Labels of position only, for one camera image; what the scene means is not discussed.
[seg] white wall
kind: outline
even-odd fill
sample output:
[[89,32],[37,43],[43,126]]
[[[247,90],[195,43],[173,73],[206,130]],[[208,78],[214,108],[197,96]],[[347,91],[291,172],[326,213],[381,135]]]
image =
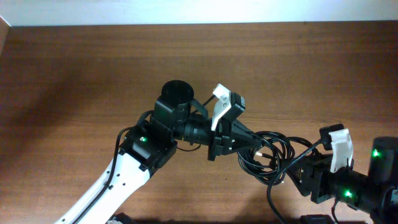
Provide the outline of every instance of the white wall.
[[398,0],[0,0],[12,26],[398,19]]

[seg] green led indicator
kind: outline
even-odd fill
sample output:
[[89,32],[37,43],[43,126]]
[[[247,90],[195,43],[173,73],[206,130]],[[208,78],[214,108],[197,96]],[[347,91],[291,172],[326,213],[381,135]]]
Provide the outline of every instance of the green led indicator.
[[346,192],[344,193],[344,196],[351,198],[353,196],[353,194],[349,190],[346,190]]
[[373,157],[377,157],[377,156],[380,156],[380,152],[377,149],[375,149],[375,150],[373,150]]

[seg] wooden table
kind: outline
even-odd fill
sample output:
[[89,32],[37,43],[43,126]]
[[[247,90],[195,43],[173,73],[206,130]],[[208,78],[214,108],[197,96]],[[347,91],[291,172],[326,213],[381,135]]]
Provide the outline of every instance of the wooden table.
[[[200,101],[218,83],[239,93],[247,105],[239,118],[253,131],[314,142],[320,127],[343,123],[354,169],[366,174],[373,138],[398,136],[397,40],[397,22],[13,27],[0,59],[1,223],[61,217],[104,171],[119,130],[173,79],[191,84]],[[237,155],[206,156],[206,147],[176,152],[118,212],[275,220],[266,186]],[[292,218],[330,214],[333,203],[315,205],[290,179],[272,193]],[[343,204],[336,214],[370,222]]]

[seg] robotic arm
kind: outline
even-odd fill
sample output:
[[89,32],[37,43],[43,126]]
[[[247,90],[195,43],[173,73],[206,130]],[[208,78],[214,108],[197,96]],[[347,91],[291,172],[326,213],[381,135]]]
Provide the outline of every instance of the robotic arm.
[[[375,139],[371,167],[365,176],[353,171],[351,138],[342,124],[320,130],[319,143],[326,150],[333,150],[333,154],[323,155],[315,149],[316,145],[302,138],[252,132],[237,120],[246,109],[244,98],[221,84],[203,105],[193,96],[188,83],[167,82],[155,102],[154,111],[144,113],[137,125],[119,133],[114,158],[107,169],[55,223],[106,223],[119,206],[174,155],[176,139],[209,146],[210,161],[216,156],[237,152],[241,167],[269,185],[269,193],[272,185],[281,182],[286,173],[300,193],[303,196],[311,194],[315,203],[334,197],[350,208],[371,214],[376,223],[396,223],[398,220],[397,138]],[[218,102],[210,119],[205,105],[215,97]],[[124,141],[120,144],[125,131]],[[283,152],[273,146],[272,143],[277,141],[285,142]],[[289,141],[304,144],[309,147],[308,152],[313,152],[294,158]],[[268,147],[273,156],[259,153],[262,147]],[[254,161],[255,155],[271,159],[269,166]],[[271,171],[259,174],[267,168]],[[278,216],[276,208],[271,208]]]

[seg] wooden table surface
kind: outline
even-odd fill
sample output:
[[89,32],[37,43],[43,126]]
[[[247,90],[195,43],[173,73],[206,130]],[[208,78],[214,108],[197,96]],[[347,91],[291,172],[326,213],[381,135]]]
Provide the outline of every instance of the wooden table surface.
[[[397,22],[13,27],[0,59],[0,222],[61,217],[105,170],[119,130],[173,79],[191,84],[200,101],[218,83],[239,93],[247,105],[239,118],[253,131],[314,142],[320,127],[343,123],[354,169],[367,174],[373,138],[398,136],[397,65]],[[237,155],[206,157],[207,147],[177,151],[118,212],[275,220],[266,186]],[[292,218],[330,214],[333,203],[315,205],[290,179],[272,194]],[[343,204],[336,214],[370,222]]]

